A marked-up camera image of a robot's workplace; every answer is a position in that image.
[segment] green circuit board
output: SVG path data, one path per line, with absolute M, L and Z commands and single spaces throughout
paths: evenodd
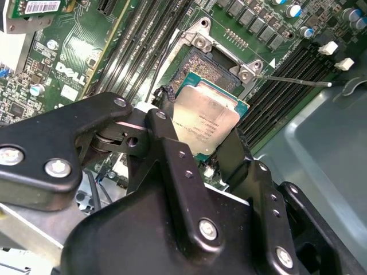
M 131 23 L 135 10 L 145 2 L 149 5 L 154 3 L 141 0 L 117 1 L 112 12 L 106 15 L 98 10 L 100 0 L 62 1 L 61 12 L 57 11 L 52 25 L 35 33 L 24 71 L 18 75 L 0 77 L 0 121 L 13 123 L 88 96 L 91 88 L 99 83 L 111 54 Z M 225 5 L 219 5 L 219 2 L 223 1 L 193 2 L 183 17 L 179 29 L 187 30 L 200 18 L 210 18 L 209 35 L 244 63 L 261 59 L 264 64 L 262 74 L 272 74 L 279 69 L 292 52 L 305 42 L 306 39 L 299 33 L 302 26 L 312 28 L 315 36 L 327 32 L 327 35 L 331 36 L 329 38 L 338 42 L 339 48 L 342 48 L 347 56 L 357 58 L 365 49 L 367 28 L 358 31 L 341 18 L 342 12 L 348 7 L 359 8 L 363 13 L 367 13 L 365 0 L 295 1 L 293 4 L 300 4 L 303 10 L 298 18 L 285 16 L 288 3 L 276 6 L 270 0 L 240 1 L 243 4 L 242 8 L 234 15 L 231 8 L 238 0 L 229 0 Z M 162 7 L 166 8 L 166 3 L 169 2 L 159 3 L 158 11 L 163 9 Z M 72 10 L 63 10 L 63 7 L 66 9 L 72 7 Z M 241 22 L 246 10 L 251 10 L 254 14 L 252 20 L 261 20 L 262 31 L 252 28 L 253 23 L 246 25 Z M 15 17 L 23 16 L 16 9 L 14 12 Z M 150 20 L 152 24 L 157 22 L 154 17 Z M 266 36 L 263 34 L 265 28 L 269 31 Z M 273 43 L 274 39 L 279 39 L 281 43 Z M 192 46 L 182 47 L 159 80 L 160 84 L 171 81 L 191 49 Z M 134 100 L 130 101 L 145 99 L 152 73 L 144 82 L 145 85 L 141 85 Z M 44 93 L 37 97 L 30 94 L 30 89 L 35 84 L 44 87 Z M 263 84 L 264 81 L 258 81 L 246 99 L 255 95 Z M 239 86 L 232 94 L 238 96 L 242 90 L 243 88 Z M 291 119 L 318 91 L 313 90 L 300 102 L 287 116 L 287 120 Z

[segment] gray metal panel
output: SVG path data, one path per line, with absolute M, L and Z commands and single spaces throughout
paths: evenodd
M 367 89 L 340 92 L 322 91 L 256 157 L 302 189 L 367 270 Z

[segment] black mounting arm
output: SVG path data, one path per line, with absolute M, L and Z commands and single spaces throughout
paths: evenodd
M 83 166 L 112 151 L 128 155 L 129 195 L 76 226 L 62 274 L 365 274 L 303 193 L 272 181 L 238 130 L 217 157 L 231 193 L 247 201 L 206 188 L 170 115 L 133 110 L 106 92 L 0 129 L 1 203 L 63 209 Z M 304 244 L 313 236 L 322 262 L 310 264 Z

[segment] cable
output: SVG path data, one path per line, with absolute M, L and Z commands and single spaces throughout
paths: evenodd
M 106 198 L 107 198 L 108 202 L 109 202 L 109 203 L 112 203 L 113 201 L 112 201 L 112 199 L 111 199 L 110 195 L 108 194 L 108 192 L 107 192 L 106 188 L 104 188 L 104 186 L 101 184 L 101 181 L 99 180 L 99 181 L 97 181 L 97 182 L 98 182 L 99 187 L 101 187 L 103 194 L 106 196 Z
M 94 210 L 96 212 L 96 211 L 102 209 L 101 200 L 99 198 L 99 194 L 98 194 L 98 190 L 97 190 L 97 185 L 96 185 L 96 182 L 94 180 L 94 176 L 93 176 L 92 172 L 90 172 L 89 170 L 85 170 L 84 172 L 88 176 L 89 185 L 91 186 L 91 191 L 92 191 L 92 199 L 93 199 L 93 204 L 94 204 Z

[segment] silver screw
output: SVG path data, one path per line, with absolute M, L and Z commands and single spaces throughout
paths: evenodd
M 71 166 L 64 159 L 53 159 L 46 163 L 45 171 L 54 178 L 64 178 L 71 172 Z
M 157 113 L 155 113 L 160 119 L 166 119 L 166 114 L 161 112 L 161 111 L 158 111 Z
M 293 267 L 293 261 L 289 253 L 282 247 L 276 248 L 276 255 L 279 259 L 279 261 L 287 268 Z
M 195 46 L 198 47 L 199 49 L 205 48 L 205 40 L 202 37 L 198 37 L 195 40 Z
M 264 164 L 259 163 L 259 166 L 260 166 L 261 170 L 268 171 L 268 168 Z
M 292 191 L 293 193 L 298 194 L 298 190 L 297 190 L 297 188 L 296 188 L 296 187 L 294 187 L 294 186 L 292 186 L 292 185 L 291 185 L 290 189 L 291 189 L 291 191 Z
M 110 179 L 113 179 L 114 177 L 116 177 L 116 173 L 113 172 L 113 171 L 110 171 L 108 172 L 107 176 L 110 178 Z
M 247 72 L 240 72 L 240 79 L 242 81 L 246 80 L 248 77 L 248 73 Z
M 217 238 L 217 229 L 212 222 L 202 219 L 199 222 L 200 233 L 208 240 L 212 241 Z
M 125 107 L 126 106 L 126 101 L 124 101 L 123 99 L 120 98 L 115 98 L 114 103 L 120 107 Z
M 13 147 L 0 148 L 0 164 L 1 165 L 16 165 L 24 159 L 24 154 Z

